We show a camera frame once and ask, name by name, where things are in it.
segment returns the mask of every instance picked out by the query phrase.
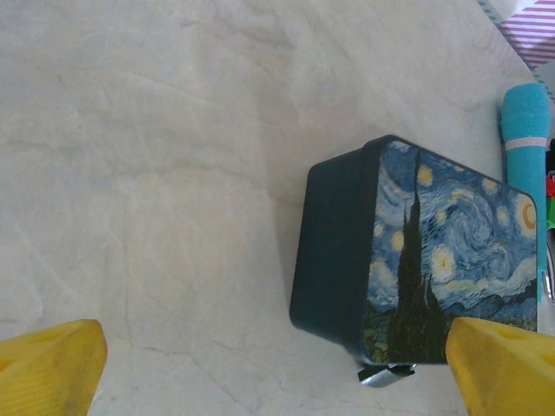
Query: striped fabric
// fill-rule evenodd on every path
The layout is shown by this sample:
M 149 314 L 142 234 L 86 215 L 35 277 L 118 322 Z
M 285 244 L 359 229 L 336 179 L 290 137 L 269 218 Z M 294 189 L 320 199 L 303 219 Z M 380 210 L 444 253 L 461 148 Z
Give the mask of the striped fabric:
M 499 30 L 530 68 L 555 60 L 555 0 L 538 0 L 499 24 Z

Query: swirling blue sky painting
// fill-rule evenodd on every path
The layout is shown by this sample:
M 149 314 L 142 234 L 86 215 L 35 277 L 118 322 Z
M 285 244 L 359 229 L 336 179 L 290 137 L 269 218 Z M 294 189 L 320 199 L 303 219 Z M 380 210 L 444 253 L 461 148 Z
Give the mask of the swirling blue sky painting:
M 535 212 L 528 196 L 504 184 L 416 146 L 388 143 L 379 169 L 367 296 L 365 343 L 373 360 L 413 361 L 393 352 L 394 340 L 407 340 L 402 328 L 391 326 L 409 325 L 418 305 L 429 311 L 437 303 L 445 321 L 439 343 L 456 316 L 535 329 Z M 424 354 L 422 360 L 442 361 L 442 348 L 439 358 Z

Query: table surface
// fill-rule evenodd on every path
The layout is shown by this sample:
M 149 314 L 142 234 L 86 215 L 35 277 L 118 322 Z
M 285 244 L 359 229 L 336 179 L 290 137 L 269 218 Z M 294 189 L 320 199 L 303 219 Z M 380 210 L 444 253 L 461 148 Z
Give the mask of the table surface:
M 292 327 L 308 169 L 386 133 L 501 177 L 532 80 L 475 1 L 15 1 L 0 13 L 0 337 L 100 320 L 91 415 L 465 414 Z

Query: starry night painting print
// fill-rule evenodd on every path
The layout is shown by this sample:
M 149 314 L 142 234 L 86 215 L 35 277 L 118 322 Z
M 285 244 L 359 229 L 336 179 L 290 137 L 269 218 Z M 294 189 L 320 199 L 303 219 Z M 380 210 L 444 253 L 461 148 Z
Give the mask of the starry night painting print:
M 401 141 L 382 151 L 363 343 L 446 362 L 457 316 L 536 329 L 536 211 L 523 193 Z

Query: square tin box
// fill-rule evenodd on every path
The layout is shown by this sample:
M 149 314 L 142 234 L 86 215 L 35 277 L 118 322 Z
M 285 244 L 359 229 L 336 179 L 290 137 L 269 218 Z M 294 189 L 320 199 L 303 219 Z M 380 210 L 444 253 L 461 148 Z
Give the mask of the square tin box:
M 395 136 L 310 169 L 291 320 L 369 364 L 445 363 L 457 316 L 536 329 L 532 199 Z

